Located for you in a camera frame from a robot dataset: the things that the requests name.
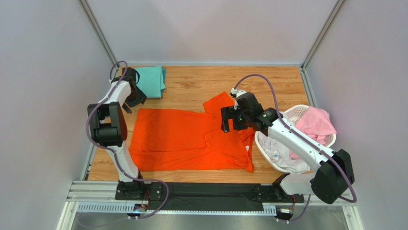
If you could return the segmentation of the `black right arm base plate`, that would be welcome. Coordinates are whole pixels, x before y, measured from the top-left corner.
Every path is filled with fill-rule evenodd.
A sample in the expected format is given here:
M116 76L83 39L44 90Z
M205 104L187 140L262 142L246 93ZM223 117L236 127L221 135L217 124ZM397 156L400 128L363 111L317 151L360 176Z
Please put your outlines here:
M282 174L272 184L256 185L252 190L256 196L255 200L261 203L304 203L305 198L303 195L288 195L281 188L280 183L289 175L289 173Z

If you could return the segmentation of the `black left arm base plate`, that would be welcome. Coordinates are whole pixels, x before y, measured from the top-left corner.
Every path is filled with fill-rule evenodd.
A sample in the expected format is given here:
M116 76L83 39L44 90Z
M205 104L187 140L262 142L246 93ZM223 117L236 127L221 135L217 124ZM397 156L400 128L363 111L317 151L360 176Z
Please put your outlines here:
M165 198L164 185L157 182L121 182L116 187L115 200L151 200Z

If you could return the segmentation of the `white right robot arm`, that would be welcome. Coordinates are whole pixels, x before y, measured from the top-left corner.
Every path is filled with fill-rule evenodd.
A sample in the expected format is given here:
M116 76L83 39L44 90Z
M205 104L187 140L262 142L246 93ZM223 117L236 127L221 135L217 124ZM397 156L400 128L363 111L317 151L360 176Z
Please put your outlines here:
M252 128L256 134L277 140L299 156L312 173L290 173L275 180L278 189L286 195L315 195L326 204L338 199L356 203L352 187L354 173L351 157L343 149L334 151L291 125L277 108L263 109L254 94L231 90L235 104L221 108L221 129L227 133Z

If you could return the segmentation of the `orange t-shirt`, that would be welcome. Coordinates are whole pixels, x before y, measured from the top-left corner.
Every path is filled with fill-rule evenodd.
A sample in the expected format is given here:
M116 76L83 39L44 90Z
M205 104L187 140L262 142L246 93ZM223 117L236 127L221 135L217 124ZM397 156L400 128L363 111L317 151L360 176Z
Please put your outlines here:
M204 112L178 109L138 111L129 147L134 164L144 172L244 169L254 172L254 131L221 129L221 108L233 106L222 92L203 104Z

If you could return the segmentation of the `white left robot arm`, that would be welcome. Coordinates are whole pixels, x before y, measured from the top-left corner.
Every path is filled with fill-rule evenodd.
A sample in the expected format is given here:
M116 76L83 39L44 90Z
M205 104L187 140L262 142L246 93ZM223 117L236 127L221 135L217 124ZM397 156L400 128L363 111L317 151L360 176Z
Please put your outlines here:
M144 104L147 96L138 88L140 74L125 67L120 77L111 80L111 87L98 103L89 104L86 123L87 136L95 146L104 149L114 161L119 174L117 192L120 195L141 196L144 181L132 161L126 140L128 137L124 112Z

